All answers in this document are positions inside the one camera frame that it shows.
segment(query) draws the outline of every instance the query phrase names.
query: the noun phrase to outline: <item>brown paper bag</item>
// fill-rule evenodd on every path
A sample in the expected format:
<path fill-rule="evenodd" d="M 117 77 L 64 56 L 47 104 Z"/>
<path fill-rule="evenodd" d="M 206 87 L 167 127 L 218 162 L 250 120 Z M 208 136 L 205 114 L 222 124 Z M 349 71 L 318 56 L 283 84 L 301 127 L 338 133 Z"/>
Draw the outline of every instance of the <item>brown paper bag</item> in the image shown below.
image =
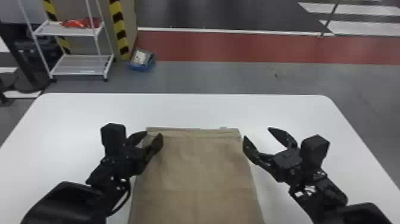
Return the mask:
<path fill-rule="evenodd" d="M 136 178 L 130 224 L 264 223 L 237 129 L 148 133 L 164 147 Z"/>

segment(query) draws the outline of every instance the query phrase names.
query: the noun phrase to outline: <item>yellow black striped pillar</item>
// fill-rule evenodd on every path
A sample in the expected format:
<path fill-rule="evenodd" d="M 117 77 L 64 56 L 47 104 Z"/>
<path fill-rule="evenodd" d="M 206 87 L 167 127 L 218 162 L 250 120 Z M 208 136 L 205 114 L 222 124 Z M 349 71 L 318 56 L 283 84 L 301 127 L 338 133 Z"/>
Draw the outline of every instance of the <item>yellow black striped pillar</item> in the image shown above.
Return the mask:
<path fill-rule="evenodd" d="M 55 13 L 54 5 L 51 3 L 50 0 L 43 0 L 43 6 L 45 8 L 46 14 L 52 21 L 57 21 L 57 16 Z M 68 41 L 65 39 L 64 36 L 58 36 L 57 42 L 65 51 L 66 54 L 71 54 L 71 48 Z"/>
<path fill-rule="evenodd" d="M 110 14 L 114 23 L 114 33 L 117 38 L 117 48 L 121 54 L 121 58 L 124 60 L 129 59 L 128 38 L 125 31 L 122 5 L 119 0 L 110 0 Z"/>

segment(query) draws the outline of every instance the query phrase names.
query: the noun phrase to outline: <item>white floor marking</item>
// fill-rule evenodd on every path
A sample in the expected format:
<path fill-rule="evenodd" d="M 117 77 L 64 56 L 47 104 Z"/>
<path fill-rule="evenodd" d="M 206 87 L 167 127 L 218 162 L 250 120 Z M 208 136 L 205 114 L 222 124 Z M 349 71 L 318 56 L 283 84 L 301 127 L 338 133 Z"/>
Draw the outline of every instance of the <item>white floor marking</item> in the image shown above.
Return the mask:
<path fill-rule="evenodd" d="M 310 13 L 331 13 L 334 4 L 299 2 Z M 339 5 L 335 14 L 400 15 L 400 8 L 375 5 Z"/>
<path fill-rule="evenodd" d="M 5 45 L 3 39 L 1 39 L 0 37 L 0 52 L 6 52 L 9 53 L 10 50 L 7 48 L 7 46 Z"/>
<path fill-rule="evenodd" d="M 37 98 L 42 91 L 37 91 L 37 92 L 32 92 L 30 94 L 24 94 L 22 92 L 18 91 L 5 91 L 4 95 L 7 98 L 13 99 L 13 98 L 18 98 L 18 99 L 34 99 Z"/>
<path fill-rule="evenodd" d="M 400 24 L 398 23 L 368 23 L 351 21 L 331 21 L 328 29 L 334 34 L 343 35 L 376 35 L 376 36 L 400 36 Z"/>
<path fill-rule="evenodd" d="M 14 73 L 18 67 L 0 67 L 0 73 Z"/>
<path fill-rule="evenodd" d="M 303 35 L 303 36 L 319 36 L 321 34 L 320 32 L 298 32 L 298 31 L 187 29 L 187 28 L 157 28 L 157 27 L 138 27 L 137 30 L 139 30 L 139 31 L 188 32 L 188 33 L 245 33 L 245 34 Z M 333 34 L 325 33 L 325 36 L 333 36 Z"/>

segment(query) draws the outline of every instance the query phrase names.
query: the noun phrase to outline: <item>robotic arm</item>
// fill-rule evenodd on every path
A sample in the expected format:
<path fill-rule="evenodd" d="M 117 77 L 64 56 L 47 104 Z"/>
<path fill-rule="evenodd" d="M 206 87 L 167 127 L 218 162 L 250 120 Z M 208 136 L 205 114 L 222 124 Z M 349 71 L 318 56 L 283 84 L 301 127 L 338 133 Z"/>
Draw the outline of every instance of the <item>robotic arm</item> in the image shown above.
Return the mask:
<path fill-rule="evenodd" d="M 348 199 L 321 168 L 329 142 L 319 135 L 303 140 L 298 147 L 287 132 L 268 128 L 286 147 L 275 155 L 261 153 L 246 136 L 243 152 L 254 164 L 269 172 L 277 182 L 287 183 L 289 195 L 315 224 L 391 224 L 372 203 L 346 206 Z"/>
<path fill-rule="evenodd" d="M 61 182 L 28 211 L 21 224 L 105 224 L 129 199 L 129 178 L 141 175 L 163 147 L 161 134 L 145 148 L 137 147 L 146 135 L 138 132 L 126 138 L 125 126 L 104 126 L 105 157 L 86 180 L 87 185 Z"/>

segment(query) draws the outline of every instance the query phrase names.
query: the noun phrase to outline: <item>metal shelf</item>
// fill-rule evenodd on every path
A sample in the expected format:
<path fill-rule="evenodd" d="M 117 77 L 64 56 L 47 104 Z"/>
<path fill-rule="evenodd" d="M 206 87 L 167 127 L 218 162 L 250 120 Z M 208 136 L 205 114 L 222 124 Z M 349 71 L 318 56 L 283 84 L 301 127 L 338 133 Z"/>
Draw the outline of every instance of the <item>metal shelf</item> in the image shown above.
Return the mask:
<path fill-rule="evenodd" d="M 33 34 L 36 36 L 98 36 L 104 27 L 104 22 L 98 28 L 72 28 L 64 27 L 61 22 L 46 20 Z"/>
<path fill-rule="evenodd" d="M 70 55 L 64 54 L 50 71 L 54 76 L 60 75 L 100 75 L 105 76 L 113 63 L 111 55 Z"/>
<path fill-rule="evenodd" d="M 47 14 L 44 13 L 46 17 L 46 21 L 42 23 L 36 30 L 33 30 L 24 5 L 22 3 L 23 0 L 18 0 L 18 4 L 22 10 L 22 15 L 24 16 L 28 29 L 32 34 L 32 38 L 37 47 L 37 51 L 43 61 L 43 65 L 46 68 L 46 71 L 49 74 L 50 79 L 54 79 L 54 76 L 61 75 L 99 75 L 103 76 L 104 81 L 108 80 L 108 71 L 110 69 L 111 64 L 114 60 L 113 48 L 111 46 L 111 40 L 108 36 L 107 29 L 104 28 L 104 17 L 102 14 L 102 10 L 99 4 L 99 0 L 95 0 L 96 6 L 99 12 L 99 17 L 101 23 L 98 28 L 72 28 L 72 27 L 64 27 L 61 25 L 62 22 L 59 21 L 50 21 L 47 17 Z M 89 21 L 91 26 L 94 26 L 92 10 L 89 5 L 89 0 L 85 0 L 87 15 L 89 16 Z M 99 46 L 99 38 L 98 35 L 104 29 L 105 36 L 107 38 L 108 46 L 110 48 L 110 54 L 104 55 L 101 54 L 100 46 Z M 56 65 L 50 69 L 49 65 L 46 61 L 46 58 L 40 48 L 38 36 L 69 36 L 69 37 L 92 37 L 95 41 L 97 55 L 70 55 L 66 54 L 66 51 L 63 47 L 61 47 L 64 55 L 58 60 Z"/>

